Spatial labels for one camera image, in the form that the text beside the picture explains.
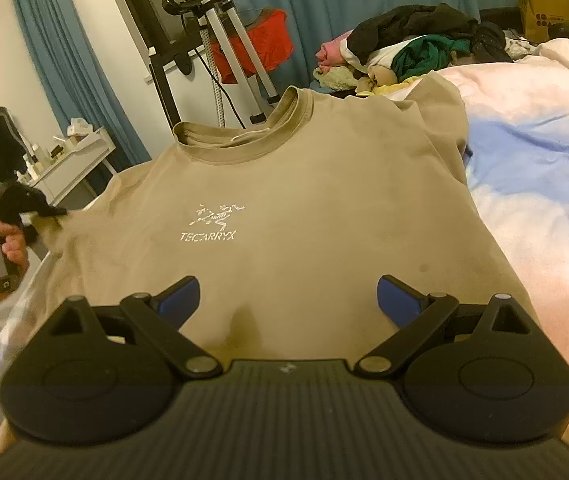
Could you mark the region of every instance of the red garment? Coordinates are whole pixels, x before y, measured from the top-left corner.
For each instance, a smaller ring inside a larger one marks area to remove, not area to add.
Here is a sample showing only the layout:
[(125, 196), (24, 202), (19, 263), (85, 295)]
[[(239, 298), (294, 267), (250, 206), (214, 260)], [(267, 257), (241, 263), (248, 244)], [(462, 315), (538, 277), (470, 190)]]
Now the red garment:
[[(281, 9), (275, 9), (266, 19), (260, 23), (260, 18), (256, 21), (257, 25), (249, 26), (247, 30), (248, 37), (258, 53), (258, 57), (264, 69), (270, 72), (280, 63), (283, 63), (293, 52), (293, 43), (286, 30), (286, 12)], [(244, 70), (247, 77), (256, 73), (256, 67), (253, 66), (250, 57), (248, 57), (247, 49), (242, 40), (235, 36), (229, 38), (231, 46), (238, 57), (240, 66)], [(219, 43), (212, 44), (213, 57), (215, 64), (220, 71), (223, 83), (235, 84), (236, 77), (231, 72), (231, 66), (220, 49)]]

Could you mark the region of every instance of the black cloth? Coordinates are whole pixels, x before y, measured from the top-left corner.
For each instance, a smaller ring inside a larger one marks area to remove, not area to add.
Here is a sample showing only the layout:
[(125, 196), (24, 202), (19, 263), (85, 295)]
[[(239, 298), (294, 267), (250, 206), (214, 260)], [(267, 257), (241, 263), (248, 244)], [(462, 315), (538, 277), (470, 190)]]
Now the black cloth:
[(504, 51), (504, 32), (494, 23), (478, 25), (475, 18), (447, 4), (396, 7), (360, 23), (346, 39), (346, 46), (366, 64), (372, 52), (404, 41), (407, 36), (439, 34), (452, 40), (471, 41), (471, 52), (481, 63), (512, 62)]

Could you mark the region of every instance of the printed logo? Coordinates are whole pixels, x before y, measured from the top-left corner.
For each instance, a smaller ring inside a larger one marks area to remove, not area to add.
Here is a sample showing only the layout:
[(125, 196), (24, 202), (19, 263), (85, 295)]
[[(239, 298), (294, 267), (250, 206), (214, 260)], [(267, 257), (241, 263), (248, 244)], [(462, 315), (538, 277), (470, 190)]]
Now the printed logo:
[(189, 225), (200, 224), (220, 226), (217, 231), (207, 233), (182, 233), (180, 238), (183, 242), (225, 242), (233, 240), (236, 231), (227, 231), (227, 222), (231, 214), (235, 211), (242, 211), (244, 206), (237, 205), (221, 205), (218, 212), (200, 204), (200, 209), (196, 211), (198, 218), (191, 222)]

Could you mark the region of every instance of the brown paper bag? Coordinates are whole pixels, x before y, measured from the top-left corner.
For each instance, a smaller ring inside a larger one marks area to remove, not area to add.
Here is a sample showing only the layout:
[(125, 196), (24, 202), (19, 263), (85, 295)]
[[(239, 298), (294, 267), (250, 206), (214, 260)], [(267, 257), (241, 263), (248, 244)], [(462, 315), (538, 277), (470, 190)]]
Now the brown paper bag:
[(569, 0), (518, 0), (524, 36), (533, 43), (549, 40), (549, 25), (569, 22)]

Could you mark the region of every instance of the white duvet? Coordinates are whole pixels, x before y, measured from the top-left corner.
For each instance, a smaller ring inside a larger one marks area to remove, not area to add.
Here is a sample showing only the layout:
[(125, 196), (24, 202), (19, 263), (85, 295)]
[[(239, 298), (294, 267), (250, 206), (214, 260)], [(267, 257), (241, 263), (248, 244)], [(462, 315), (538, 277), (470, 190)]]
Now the white duvet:
[(569, 363), (569, 40), (514, 64), (440, 73), (467, 106), (467, 177), (480, 216)]

